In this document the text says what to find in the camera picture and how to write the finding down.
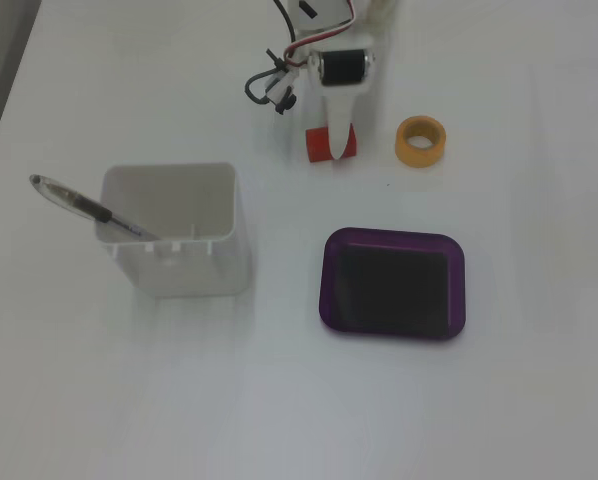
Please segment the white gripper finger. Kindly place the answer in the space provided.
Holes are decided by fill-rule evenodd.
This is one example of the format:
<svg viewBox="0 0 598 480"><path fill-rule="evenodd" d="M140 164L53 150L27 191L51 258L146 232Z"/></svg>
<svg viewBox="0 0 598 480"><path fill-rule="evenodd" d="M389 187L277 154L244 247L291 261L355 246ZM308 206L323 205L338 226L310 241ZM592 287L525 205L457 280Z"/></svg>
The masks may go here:
<svg viewBox="0 0 598 480"><path fill-rule="evenodd" d="M328 144L333 160L357 155L357 137L353 126L353 114L357 96L335 94L324 97Z"/></svg>

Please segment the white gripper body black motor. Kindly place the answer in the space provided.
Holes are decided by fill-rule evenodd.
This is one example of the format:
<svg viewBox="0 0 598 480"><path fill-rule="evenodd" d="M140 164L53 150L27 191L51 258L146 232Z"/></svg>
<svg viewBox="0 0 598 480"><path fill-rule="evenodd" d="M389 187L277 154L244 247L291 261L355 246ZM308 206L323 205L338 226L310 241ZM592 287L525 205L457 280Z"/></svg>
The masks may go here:
<svg viewBox="0 0 598 480"><path fill-rule="evenodd" d="M376 71L372 36L336 36L308 47L308 76L321 97L359 96L369 91Z"/></svg>

